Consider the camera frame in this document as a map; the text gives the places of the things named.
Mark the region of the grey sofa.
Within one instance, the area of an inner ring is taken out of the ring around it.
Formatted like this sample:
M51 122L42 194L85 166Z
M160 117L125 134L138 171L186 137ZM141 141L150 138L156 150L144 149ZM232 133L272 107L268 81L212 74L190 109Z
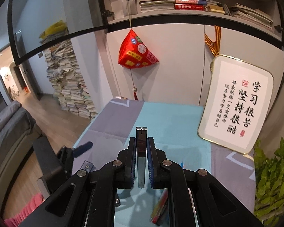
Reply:
M11 102L0 112L0 214L15 173L33 142L42 135L35 119L18 101Z

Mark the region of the framed calligraphy sign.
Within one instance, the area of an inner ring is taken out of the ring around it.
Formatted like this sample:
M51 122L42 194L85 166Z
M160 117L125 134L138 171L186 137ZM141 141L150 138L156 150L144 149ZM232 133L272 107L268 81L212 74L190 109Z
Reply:
M216 56L199 137L241 154L249 153L264 124L273 84L271 73L260 67L230 56Z

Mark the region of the green potted plant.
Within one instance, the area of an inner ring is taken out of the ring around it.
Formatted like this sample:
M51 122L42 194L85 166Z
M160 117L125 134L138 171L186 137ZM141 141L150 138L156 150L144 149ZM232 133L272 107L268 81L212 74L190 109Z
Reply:
M284 139L269 158L260 148L258 139L254 145L255 206L254 215L264 226L277 226L284 216Z

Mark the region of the striped medal ribbon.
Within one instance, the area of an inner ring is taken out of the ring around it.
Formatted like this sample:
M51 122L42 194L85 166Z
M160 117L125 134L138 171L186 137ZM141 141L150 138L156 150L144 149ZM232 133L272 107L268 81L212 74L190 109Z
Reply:
M208 46L210 52L214 57L220 54L222 30L220 26L214 26L215 40L211 40L207 34L204 34L205 44Z

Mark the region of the pink cloth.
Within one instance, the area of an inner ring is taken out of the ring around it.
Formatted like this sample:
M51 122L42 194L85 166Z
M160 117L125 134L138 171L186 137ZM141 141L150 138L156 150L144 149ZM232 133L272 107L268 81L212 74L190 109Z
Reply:
M4 220L4 224L8 227L18 227L25 218L29 216L37 207L44 202L44 197L41 193L32 197L29 203L14 217Z

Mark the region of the red triangular hanging ornament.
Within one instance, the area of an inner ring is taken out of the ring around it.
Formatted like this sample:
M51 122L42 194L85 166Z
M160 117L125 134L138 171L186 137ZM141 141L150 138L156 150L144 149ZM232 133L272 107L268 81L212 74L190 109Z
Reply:
M118 64L127 69L138 69L159 63L159 60L145 46L140 37L130 29L121 43Z

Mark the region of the tall stack of books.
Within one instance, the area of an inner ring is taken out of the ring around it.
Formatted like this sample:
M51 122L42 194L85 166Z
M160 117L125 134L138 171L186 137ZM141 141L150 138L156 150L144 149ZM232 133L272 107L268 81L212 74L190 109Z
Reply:
M97 111L79 68L70 39L43 50L47 79L54 89L61 109L94 119Z

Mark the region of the blue grey tablecloth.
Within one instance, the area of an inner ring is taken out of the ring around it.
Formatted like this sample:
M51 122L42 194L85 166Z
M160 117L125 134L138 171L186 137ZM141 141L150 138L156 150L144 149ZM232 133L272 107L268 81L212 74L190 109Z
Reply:
M136 127L147 127L147 138L153 137L156 148L163 150L167 159L186 170L207 170L253 214L253 160L248 153L200 138L197 130L202 114L203 109L196 106L113 99L79 138L79 145L91 141L93 147L74 161L74 174L81 169L100 170L117 159L131 139L136 147ZM117 189L113 226L153 226L151 214L163 191L151 187L147 155L145 187L138 187L136 147L134 184L131 189Z

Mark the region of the silver utility knife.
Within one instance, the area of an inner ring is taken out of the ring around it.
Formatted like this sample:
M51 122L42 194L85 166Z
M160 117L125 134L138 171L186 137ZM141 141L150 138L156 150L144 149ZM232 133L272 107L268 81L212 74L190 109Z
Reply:
M136 127L138 187L145 187L147 127Z

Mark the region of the red pens on table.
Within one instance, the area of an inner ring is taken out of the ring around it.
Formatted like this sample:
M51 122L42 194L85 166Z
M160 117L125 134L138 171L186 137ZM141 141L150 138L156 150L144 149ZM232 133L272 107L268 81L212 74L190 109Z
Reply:
M158 203L155 205L151 214L151 222L157 226L160 226L165 218L168 210L168 190L164 189Z

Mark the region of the white wall cabinet shelf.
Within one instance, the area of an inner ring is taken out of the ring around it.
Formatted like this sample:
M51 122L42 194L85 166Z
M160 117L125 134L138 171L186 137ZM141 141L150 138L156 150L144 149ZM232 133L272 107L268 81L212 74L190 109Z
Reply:
M281 41L284 35L282 9L277 0L104 0L109 24L129 17L163 21L164 16L184 16L178 23L197 20L207 25L254 33L262 39Z

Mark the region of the books on shelf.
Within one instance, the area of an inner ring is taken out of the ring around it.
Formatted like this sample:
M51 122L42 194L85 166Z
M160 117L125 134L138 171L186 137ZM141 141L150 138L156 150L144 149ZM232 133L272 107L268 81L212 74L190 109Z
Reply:
M164 10L207 11L249 21L271 30L273 19L269 14L236 3L228 6L214 0L135 0L140 13Z

